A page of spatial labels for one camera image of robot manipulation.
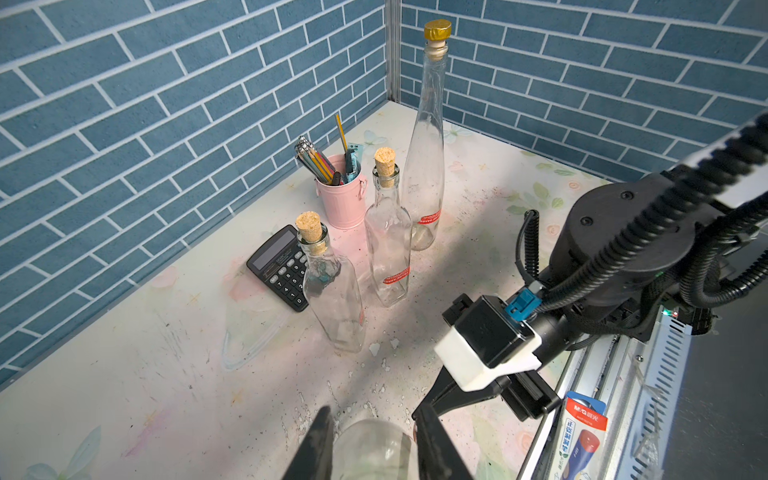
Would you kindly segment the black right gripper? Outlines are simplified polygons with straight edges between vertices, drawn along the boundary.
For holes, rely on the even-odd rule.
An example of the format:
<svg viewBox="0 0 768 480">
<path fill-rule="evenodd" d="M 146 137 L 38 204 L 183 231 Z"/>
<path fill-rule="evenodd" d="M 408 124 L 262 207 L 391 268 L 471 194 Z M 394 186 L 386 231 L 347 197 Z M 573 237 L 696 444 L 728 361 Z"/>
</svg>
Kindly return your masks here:
<svg viewBox="0 0 768 480">
<path fill-rule="evenodd" d="M 538 370 L 502 376 L 481 390 L 467 392 L 442 367 L 412 418 L 416 419 L 416 412 L 424 406 L 431 406 L 440 417 L 450 411 L 496 397 L 502 398 L 519 420 L 538 419 L 556 409 L 562 399 L 541 377 L 539 370 L 574 345 L 582 332 L 570 322 L 562 309 L 535 314 L 524 322 L 541 335 L 543 340 L 542 346 L 535 351 L 542 362 Z"/>
</svg>

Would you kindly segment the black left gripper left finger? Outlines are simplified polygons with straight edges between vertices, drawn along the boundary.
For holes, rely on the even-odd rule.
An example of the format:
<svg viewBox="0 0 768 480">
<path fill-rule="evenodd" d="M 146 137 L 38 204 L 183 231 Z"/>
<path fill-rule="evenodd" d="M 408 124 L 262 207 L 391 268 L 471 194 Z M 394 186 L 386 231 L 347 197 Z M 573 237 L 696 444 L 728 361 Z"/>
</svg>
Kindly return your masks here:
<svg viewBox="0 0 768 480">
<path fill-rule="evenodd" d="M 330 480 L 333 469 L 331 408 L 321 407 L 285 471 L 283 480 Z"/>
</svg>

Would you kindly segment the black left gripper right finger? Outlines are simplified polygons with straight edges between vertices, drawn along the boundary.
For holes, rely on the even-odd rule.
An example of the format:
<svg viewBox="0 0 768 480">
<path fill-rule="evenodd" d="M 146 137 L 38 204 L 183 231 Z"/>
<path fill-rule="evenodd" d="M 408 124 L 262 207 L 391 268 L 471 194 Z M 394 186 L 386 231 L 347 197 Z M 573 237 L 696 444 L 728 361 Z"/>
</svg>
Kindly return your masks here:
<svg viewBox="0 0 768 480">
<path fill-rule="evenodd" d="M 472 480 L 431 405 L 415 411 L 417 465 L 421 480 Z"/>
</svg>

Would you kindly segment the clear glass bottle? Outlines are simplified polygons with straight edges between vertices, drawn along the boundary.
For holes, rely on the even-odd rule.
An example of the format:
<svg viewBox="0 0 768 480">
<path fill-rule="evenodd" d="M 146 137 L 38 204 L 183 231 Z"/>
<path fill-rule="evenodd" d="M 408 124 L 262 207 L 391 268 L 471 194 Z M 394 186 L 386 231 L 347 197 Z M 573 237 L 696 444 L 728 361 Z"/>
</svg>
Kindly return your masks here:
<svg viewBox="0 0 768 480">
<path fill-rule="evenodd" d="M 332 479 L 418 479 L 415 442 L 379 419 L 358 421 L 334 442 Z"/>
</svg>

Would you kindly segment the short corked glass bottle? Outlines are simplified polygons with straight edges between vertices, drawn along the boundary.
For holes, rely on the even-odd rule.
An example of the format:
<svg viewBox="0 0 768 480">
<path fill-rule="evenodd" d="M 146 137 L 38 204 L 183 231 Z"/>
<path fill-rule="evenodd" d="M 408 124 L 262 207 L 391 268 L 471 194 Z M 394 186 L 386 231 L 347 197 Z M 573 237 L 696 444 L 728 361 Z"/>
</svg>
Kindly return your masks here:
<svg viewBox="0 0 768 480">
<path fill-rule="evenodd" d="M 304 212 L 295 225 L 299 246 L 307 257 L 303 292 L 309 307 L 335 349 L 359 352 L 366 324 L 353 264 L 333 250 L 330 234 L 319 214 Z"/>
</svg>

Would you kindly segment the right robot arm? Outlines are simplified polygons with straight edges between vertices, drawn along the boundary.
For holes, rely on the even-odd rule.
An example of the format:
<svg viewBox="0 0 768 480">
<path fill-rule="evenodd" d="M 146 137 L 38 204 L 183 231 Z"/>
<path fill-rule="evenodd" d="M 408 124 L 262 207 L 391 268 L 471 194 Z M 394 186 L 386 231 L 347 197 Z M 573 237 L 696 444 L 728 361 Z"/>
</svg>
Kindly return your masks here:
<svg viewBox="0 0 768 480">
<path fill-rule="evenodd" d="M 498 397 L 519 419 L 538 418 L 560 404 L 543 366 L 606 335 L 649 338 L 666 295 L 706 329 L 713 308 L 767 277 L 765 256 L 735 278 L 721 270 L 766 220 L 766 196 L 733 209 L 718 201 L 766 162 L 759 116 L 695 166 L 593 189 L 571 208 L 546 267 L 539 213 L 527 211 L 515 246 L 523 287 L 507 299 L 463 295 L 445 311 L 450 329 L 436 346 L 443 366 L 421 408 L 443 415 Z"/>
</svg>

